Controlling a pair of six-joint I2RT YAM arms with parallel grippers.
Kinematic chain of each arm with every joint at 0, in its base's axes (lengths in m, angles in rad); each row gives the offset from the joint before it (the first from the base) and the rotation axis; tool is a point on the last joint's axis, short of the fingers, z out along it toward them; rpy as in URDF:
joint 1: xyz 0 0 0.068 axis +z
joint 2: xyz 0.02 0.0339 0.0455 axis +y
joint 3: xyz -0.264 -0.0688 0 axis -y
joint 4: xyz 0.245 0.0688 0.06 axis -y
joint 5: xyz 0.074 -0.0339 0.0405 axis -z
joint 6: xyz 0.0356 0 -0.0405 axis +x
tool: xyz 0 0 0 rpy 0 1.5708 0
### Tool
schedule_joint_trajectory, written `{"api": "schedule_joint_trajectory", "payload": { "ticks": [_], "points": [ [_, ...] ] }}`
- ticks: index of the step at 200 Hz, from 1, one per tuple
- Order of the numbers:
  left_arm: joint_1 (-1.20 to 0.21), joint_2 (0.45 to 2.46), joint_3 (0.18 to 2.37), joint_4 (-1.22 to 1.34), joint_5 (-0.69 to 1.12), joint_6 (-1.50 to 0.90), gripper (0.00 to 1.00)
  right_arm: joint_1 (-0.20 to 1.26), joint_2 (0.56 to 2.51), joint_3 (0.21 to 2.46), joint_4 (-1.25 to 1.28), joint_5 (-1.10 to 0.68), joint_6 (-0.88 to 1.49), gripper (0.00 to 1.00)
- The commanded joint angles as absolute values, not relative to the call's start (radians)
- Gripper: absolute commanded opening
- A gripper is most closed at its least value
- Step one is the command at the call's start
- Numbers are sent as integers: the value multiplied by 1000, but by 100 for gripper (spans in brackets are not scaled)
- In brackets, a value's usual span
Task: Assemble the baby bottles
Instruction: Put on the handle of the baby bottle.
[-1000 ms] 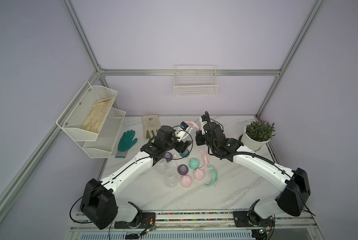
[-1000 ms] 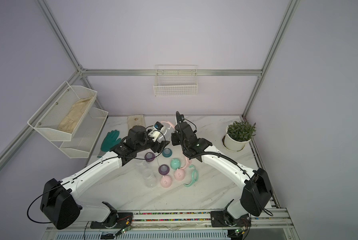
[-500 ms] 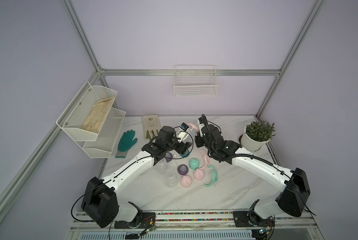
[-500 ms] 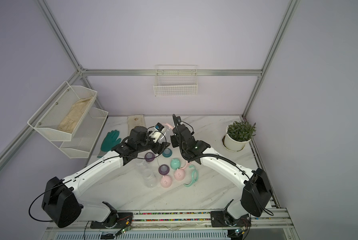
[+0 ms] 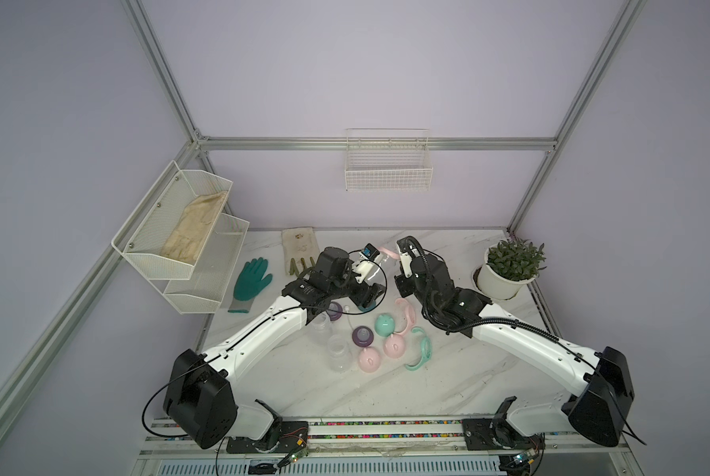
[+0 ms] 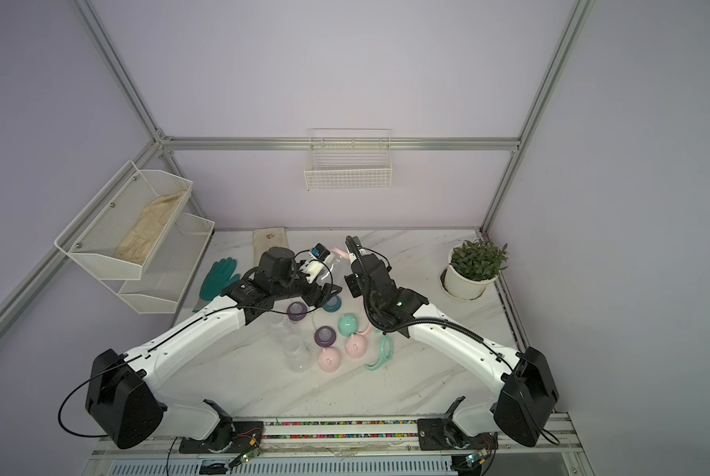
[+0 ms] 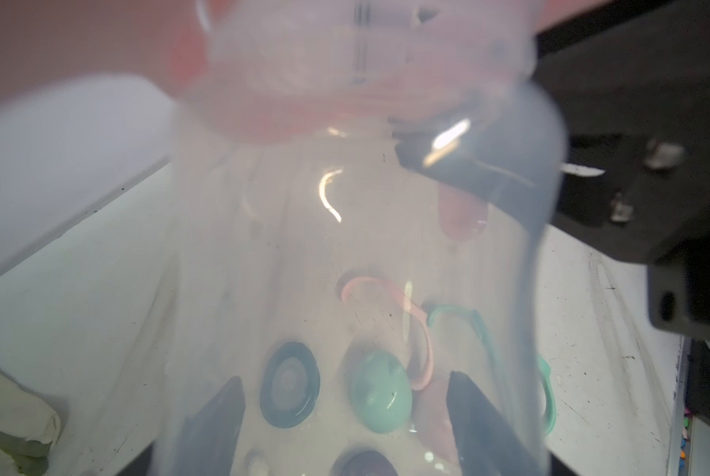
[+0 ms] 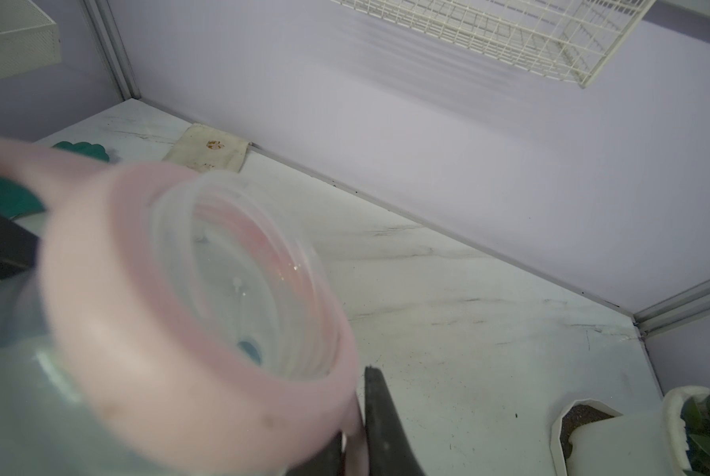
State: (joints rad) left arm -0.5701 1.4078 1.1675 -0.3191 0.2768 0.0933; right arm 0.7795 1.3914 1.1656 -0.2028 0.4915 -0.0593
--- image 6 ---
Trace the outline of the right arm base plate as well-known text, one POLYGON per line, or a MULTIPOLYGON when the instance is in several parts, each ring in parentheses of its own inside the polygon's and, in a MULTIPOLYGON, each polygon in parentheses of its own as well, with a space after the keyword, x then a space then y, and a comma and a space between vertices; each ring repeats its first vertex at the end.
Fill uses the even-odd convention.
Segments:
POLYGON ((468 436, 452 420, 420 418, 416 424, 421 450, 497 450, 499 447, 495 434, 483 432, 468 436))

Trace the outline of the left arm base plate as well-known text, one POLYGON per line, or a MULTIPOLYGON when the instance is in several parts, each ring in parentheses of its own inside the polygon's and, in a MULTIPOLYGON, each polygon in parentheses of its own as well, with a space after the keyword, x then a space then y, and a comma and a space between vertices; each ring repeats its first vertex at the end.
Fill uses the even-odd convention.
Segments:
POLYGON ((259 420, 234 420, 232 424, 219 424, 206 440, 185 438, 178 447, 178 453, 244 454, 260 445, 264 428, 265 424, 259 420))

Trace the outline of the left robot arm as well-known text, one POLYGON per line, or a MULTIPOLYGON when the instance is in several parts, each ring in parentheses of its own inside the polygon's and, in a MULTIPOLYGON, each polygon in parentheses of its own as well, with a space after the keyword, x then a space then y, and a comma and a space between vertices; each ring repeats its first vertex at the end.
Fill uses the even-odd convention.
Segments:
POLYGON ((152 436, 193 440, 210 452, 228 450, 238 438, 228 412, 208 397, 180 401, 162 388, 220 339, 271 313, 277 301, 301 299, 312 311, 325 305, 342 290, 333 265, 345 256, 322 244, 305 254, 272 247, 242 276, 228 261, 217 263, 214 268, 227 277, 200 311, 147 343, 124 353, 108 349, 94 359, 83 382, 85 410, 122 450, 152 436))

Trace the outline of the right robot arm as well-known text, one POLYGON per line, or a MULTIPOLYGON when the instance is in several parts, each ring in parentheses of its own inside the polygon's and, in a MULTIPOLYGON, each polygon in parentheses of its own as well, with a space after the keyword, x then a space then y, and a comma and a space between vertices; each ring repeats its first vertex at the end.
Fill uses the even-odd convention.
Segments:
POLYGON ((368 321, 384 335, 400 333, 451 358, 479 378, 497 399, 492 420, 511 440, 534 447, 542 438, 560 440, 547 422, 559 393, 547 357, 529 346, 523 352, 503 346, 443 313, 424 295, 399 287, 391 267, 356 236, 345 238, 352 273, 345 278, 353 297, 361 297, 368 321))

